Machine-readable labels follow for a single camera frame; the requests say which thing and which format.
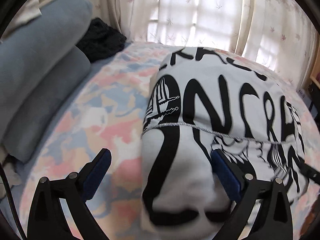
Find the white floral curtain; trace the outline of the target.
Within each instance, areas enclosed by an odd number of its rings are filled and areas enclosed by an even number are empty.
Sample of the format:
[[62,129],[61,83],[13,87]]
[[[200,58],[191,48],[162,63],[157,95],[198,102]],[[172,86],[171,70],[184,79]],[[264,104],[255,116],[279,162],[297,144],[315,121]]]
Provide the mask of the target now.
[[318,34],[295,0],[90,0],[130,41],[229,51],[295,88],[310,74]]

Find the black white graffiti jacket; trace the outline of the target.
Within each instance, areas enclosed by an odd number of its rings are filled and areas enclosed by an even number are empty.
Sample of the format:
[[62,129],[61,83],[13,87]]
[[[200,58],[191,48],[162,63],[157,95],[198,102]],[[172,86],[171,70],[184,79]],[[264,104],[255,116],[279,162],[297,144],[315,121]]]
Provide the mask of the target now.
[[254,178],[283,181],[289,202],[307,191],[300,119],[281,87],[210,48],[178,48],[150,83],[142,133],[144,230],[203,239],[231,213],[228,186],[210,154]]

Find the white folded clothes pile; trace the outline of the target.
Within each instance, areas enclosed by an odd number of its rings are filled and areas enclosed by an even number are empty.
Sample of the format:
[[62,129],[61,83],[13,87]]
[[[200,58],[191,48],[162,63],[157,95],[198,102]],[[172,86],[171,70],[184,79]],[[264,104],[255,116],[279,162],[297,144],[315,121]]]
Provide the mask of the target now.
[[17,28],[27,24],[28,22],[40,17],[42,15],[40,11],[39,0],[27,0],[24,5],[19,9],[14,18],[10,21],[9,25],[5,29],[1,39],[7,38]]

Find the pastel patterned bed blanket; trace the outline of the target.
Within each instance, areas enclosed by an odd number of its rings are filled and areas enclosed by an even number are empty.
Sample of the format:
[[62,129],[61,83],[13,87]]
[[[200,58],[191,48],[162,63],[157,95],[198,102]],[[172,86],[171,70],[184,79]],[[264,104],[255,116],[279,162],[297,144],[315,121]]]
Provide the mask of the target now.
[[116,56],[93,64],[22,168],[23,185],[12,189],[24,228],[41,177],[63,179],[108,148],[112,164],[87,203],[90,211],[110,239],[157,238],[140,224],[140,134],[150,78],[173,50],[156,43],[133,43]]

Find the black garment near curtain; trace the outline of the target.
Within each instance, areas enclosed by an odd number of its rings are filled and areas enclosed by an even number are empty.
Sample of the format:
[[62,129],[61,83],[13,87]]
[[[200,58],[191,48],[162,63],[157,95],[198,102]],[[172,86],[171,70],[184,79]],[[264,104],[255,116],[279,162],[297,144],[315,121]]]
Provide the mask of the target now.
[[126,41],[126,36],[96,17],[91,20],[87,32],[76,46],[86,55],[90,63],[94,63],[122,51]]

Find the blue rolled duvet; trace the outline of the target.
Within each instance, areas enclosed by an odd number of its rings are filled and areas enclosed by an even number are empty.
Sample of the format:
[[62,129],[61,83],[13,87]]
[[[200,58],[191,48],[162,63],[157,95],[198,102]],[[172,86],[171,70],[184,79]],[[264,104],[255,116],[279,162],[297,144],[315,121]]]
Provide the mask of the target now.
[[54,0],[1,45],[1,145],[23,163],[90,71],[76,44],[91,17],[89,0]]

